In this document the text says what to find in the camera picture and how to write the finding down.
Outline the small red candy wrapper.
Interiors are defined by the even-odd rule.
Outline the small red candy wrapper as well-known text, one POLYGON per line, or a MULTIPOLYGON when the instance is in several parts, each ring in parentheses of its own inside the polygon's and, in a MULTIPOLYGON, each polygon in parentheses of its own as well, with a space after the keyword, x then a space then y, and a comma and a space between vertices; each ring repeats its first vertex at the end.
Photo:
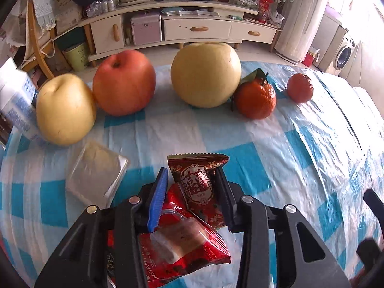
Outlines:
POLYGON ((182 153, 167 156, 174 182, 182 191, 187 209, 214 229, 225 225, 214 189, 216 169, 229 161, 222 153, 182 153))

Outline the blue checkered tablecloth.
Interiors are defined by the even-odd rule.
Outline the blue checkered tablecloth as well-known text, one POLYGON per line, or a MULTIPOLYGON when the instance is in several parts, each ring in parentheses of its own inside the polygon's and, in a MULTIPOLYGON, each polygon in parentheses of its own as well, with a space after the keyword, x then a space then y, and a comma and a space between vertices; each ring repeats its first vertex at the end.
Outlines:
MULTIPOLYGON (((362 268, 356 254, 379 223, 363 201, 383 194, 383 118, 364 89, 340 77, 308 71, 312 99, 296 104, 285 93, 296 67, 244 62, 244 75, 268 74, 277 94, 273 113, 251 121, 229 104, 195 108, 174 92, 170 68, 156 69, 156 91, 142 111, 123 117, 99 112, 87 139, 129 159, 114 203, 152 182, 167 156, 224 153, 227 179, 266 205, 294 204, 348 277, 362 268)), ((1 163, 1 242, 20 276, 33 285, 55 247, 83 212, 66 191, 74 148, 36 145, 10 134, 1 163)))

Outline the clear plastic tray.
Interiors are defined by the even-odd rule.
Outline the clear plastic tray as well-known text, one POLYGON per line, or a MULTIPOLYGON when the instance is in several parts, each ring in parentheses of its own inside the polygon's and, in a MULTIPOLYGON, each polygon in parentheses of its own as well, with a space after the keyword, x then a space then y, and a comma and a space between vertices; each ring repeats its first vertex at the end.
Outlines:
POLYGON ((66 189, 86 206, 111 206, 129 159, 91 140, 73 153, 66 176, 66 189))

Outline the large red snack bag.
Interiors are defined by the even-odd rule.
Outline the large red snack bag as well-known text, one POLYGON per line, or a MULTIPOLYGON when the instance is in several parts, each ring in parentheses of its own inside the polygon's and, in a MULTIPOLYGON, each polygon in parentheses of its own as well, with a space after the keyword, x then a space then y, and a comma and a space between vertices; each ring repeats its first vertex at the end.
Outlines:
POLYGON ((161 287, 210 264, 231 262, 225 241, 187 210, 176 183, 165 196, 158 227, 140 234, 139 244, 149 287, 161 287))

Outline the small tangerine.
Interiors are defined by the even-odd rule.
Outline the small tangerine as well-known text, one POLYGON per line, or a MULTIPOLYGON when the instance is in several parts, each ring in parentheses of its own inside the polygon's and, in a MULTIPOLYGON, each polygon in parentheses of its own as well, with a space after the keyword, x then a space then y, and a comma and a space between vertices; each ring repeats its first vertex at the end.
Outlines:
POLYGON ((302 73, 296 73, 289 78, 286 91, 294 102, 306 103, 312 98, 314 87, 310 77, 302 73))

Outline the yellow pear left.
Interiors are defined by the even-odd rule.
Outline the yellow pear left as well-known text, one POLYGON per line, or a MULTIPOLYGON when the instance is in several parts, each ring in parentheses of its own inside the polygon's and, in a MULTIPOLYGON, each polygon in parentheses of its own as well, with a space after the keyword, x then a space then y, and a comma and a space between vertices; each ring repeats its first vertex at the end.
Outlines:
POLYGON ((36 118, 45 140, 58 146, 75 144, 89 133, 96 121, 92 91, 72 73, 54 77, 39 90, 36 118))

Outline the yellow pear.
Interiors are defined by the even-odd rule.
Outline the yellow pear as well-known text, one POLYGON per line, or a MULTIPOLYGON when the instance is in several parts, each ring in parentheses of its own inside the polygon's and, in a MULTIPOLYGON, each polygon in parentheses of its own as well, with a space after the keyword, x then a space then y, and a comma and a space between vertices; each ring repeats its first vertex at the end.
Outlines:
POLYGON ((240 58, 225 43, 190 44, 179 50, 171 64, 174 91, 195 107, 213 108, 226 103, 240 80, 240 58))
POLYGON ((58 146, 75 144, 89 133, 96 121, 92 91, 72 73, 54 77, 39 90, 36 118, 45 140, 58 146))

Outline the white washing machine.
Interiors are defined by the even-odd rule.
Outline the white washing machine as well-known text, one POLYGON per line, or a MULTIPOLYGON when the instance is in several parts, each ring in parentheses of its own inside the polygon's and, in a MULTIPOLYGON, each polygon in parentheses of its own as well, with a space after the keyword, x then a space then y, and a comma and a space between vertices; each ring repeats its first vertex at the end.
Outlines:
POLYGON ((351 60, 359 41, 353 38, 348 29, 339 26, 324 55, 324 71, 339 75, 351 60))

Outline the tangerine with leaf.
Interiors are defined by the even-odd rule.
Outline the tangerine with leaf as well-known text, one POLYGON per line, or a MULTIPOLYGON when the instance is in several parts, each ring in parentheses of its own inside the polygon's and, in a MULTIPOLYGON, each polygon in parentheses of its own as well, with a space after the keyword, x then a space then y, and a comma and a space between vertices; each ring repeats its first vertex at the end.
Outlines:
POLYGON ((275 89, 268 82, 268 73, 261 68, 245 76, 231 97, 231 109, 251 120, 270 116, 276 103, 275 89))

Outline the red apple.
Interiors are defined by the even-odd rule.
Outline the red apple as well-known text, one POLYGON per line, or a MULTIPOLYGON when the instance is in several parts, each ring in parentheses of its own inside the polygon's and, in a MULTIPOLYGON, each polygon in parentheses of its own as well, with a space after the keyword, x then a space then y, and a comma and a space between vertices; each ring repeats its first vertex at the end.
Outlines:
POLYGON ((156 73, 139 51, 126 50, 106 58, 92 82, 94 97, 112 116, 126 116, 144 109, 154 96, 156 73))

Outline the white milk bottle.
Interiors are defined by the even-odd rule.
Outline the white milk bottle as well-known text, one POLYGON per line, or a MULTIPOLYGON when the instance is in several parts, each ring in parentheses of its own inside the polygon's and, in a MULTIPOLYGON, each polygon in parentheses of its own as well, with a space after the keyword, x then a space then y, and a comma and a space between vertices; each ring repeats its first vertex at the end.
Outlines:
POLYGON ((1 114, 24 137, 44 145, 36 120, 37 90, 28 74, 17 69, 12 57, 1 66, 1 114))

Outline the yellow pear right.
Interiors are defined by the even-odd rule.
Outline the yellow pear right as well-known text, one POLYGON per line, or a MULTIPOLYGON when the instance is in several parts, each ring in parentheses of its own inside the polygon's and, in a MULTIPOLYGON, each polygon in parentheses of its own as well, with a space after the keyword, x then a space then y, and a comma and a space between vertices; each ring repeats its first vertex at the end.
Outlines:
POLYGON ((213 108, 226 103, 240 80, 240 58, 225 43, 190 44, 179 50, 171 64, 174 91, 195 107, 213 108))

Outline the green waste bin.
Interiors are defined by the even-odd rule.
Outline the green waste bin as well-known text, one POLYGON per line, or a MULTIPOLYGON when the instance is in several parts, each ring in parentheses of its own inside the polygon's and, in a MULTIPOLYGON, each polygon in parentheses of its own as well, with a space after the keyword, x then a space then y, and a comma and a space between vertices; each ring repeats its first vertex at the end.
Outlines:
POLYGON ((75 72, 84 70, 88 64, 89 46, 83 42, 64 50, 64 56, 75 72))

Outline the white curtain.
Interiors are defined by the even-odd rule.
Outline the white curtain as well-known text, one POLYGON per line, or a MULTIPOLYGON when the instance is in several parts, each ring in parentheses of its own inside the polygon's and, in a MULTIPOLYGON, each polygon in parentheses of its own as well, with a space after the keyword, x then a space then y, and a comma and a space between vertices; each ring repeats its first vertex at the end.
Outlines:
POLYGON ((301 62, 315 38, 327 0, 288 0, 282 15, 283 27, 274 50, 284 60, 301 62))

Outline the wooden chair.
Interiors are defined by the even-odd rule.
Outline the wooden chair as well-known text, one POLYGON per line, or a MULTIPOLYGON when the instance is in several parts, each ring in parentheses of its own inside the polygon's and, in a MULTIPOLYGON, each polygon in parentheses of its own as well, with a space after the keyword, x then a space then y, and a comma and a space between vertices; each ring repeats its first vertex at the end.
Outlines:
POLYGON ((28 72, 38 66, 48 79, 53 72, 46 58, 55 55, 56 0, 27 0, 25 28, 25 56, 21 69, 28 72))

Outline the pink storage box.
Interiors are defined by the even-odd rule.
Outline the pink storage box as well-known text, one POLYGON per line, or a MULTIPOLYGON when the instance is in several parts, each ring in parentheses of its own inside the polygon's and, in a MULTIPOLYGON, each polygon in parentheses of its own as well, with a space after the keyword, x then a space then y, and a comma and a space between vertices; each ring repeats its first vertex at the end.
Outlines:
POLYGON ((136 46, 162 41, 162 18, 159 12, 145 12, 130 19, 133 43, 136 46))

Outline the white tv cabinet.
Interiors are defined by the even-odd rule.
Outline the white tv cabinet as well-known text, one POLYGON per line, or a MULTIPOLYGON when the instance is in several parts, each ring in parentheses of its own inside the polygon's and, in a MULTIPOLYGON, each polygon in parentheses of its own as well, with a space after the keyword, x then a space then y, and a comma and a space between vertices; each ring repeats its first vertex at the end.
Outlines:
POLYGON ((79 23, 85 30, 90 49, 89 62, 128 49, 144 49, 176 44, 180 49, 195 42, 225 42, 237 48, 245 41, 275 46, 281 29, 261 22, 244 20, 257 11, 241 6, 208 1, 164 1, 125 6, 79 23), (162 41, 136 46, 130 19, 145 12, 159 12, 162 41))

